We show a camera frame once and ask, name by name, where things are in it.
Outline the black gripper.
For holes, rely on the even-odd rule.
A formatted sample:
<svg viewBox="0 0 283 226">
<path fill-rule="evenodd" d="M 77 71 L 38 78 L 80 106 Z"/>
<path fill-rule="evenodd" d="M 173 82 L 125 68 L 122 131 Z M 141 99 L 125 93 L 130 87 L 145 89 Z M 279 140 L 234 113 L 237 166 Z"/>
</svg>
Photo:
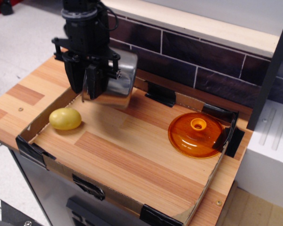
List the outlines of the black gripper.
<svg viewBox="0 0 283 226">
<path fill-rule="evenodd" d="M 109 48 L 110 28 L 108 14 L 63 14 L 66 20 L 66 39 L 53 38 L 55 58 L 63 61 L 72 90 L 80 93 L 86 77 L 90 99 L 102 95 L 108 86 L 108 76 L 119 77 L 120 55 Z"/>
</svg>

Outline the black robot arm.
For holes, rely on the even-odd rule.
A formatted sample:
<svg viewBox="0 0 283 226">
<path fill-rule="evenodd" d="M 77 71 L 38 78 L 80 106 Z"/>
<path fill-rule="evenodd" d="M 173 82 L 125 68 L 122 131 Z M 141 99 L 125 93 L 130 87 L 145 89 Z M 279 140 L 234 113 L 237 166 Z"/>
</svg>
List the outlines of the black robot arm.
<svg viewBox="0 0 283 226">
<path fill-rule="evenodd" d="M 64 63 L 72 90 L 90 99 L 106 91 L 109 78 L 119 77 L 120 55 L 109 47 L 110 12 L 100 0 L 65 0 L 61 14 L 67 38 L 52 39 L 55 59 Z"/>
</svg>

